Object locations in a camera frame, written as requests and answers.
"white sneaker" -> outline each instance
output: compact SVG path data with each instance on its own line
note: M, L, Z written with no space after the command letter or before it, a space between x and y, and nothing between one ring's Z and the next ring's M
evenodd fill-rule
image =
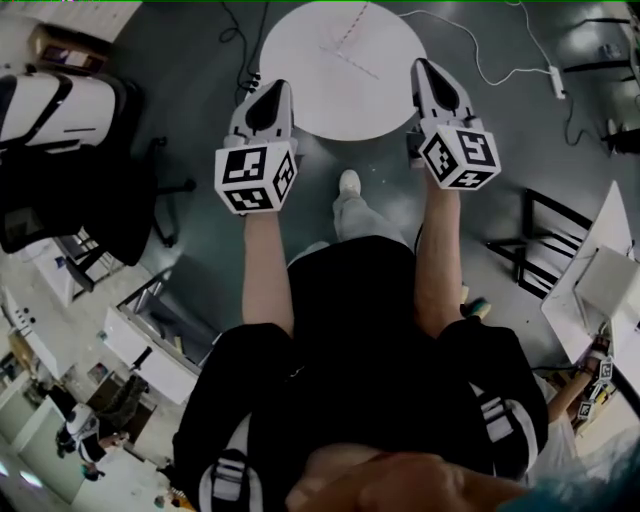
M338 185L340 193L345 190L351 190L356 194L360 195L360 191L362 190L362 185L360 185L360 177L358 173L353 169L347 169L340 176L340 184Z

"white round table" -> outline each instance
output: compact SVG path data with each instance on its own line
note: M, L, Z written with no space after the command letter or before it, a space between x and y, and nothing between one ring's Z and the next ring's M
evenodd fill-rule
M411 66L420 57L426 52L418 36L387 9L312 2L269 32L261 83L289 82L299 128L334 140L373 139L415 113Z

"black shirt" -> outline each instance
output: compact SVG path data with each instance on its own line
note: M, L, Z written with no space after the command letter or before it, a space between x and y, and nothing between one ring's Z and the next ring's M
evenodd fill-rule
M492 474L469 379L485 391L504 388L482 375L505 364L496 352L508 360L509 396L539 420L542 449L546 404L513 332L464 321L438 340L424 335L413 323L414 267L413 253L385 238L331 246L289 270L293 340L274 325L221 337L174 438L193 504L202 473L249 412L249 459L267 511L284 510L308 456L333 443L436 453Z

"white power adapter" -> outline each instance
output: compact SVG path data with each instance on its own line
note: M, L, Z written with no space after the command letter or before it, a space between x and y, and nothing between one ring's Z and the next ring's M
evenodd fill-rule
M565 99L567 96L564 93L564 87L562 86L560 70L555 66L549 66L549 74L551 76L551 85L553 85L553 92L555 93L556 98L559 100Z

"gray pants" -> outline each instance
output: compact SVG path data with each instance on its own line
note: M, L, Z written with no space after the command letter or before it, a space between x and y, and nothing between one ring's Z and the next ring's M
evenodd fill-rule
M333 215L333 225L340 242L378 235L407 245L396 226L369 208L367 202L351 190L345 190L334 201ZM325 247L329 247L327 242L315 242L298 254L291 263Z
M113 395L109 405L98 413L98 418L108 421L116 431L120 432L136 415L140 396L146 389L147 382L137 375L132 375L124 386Z

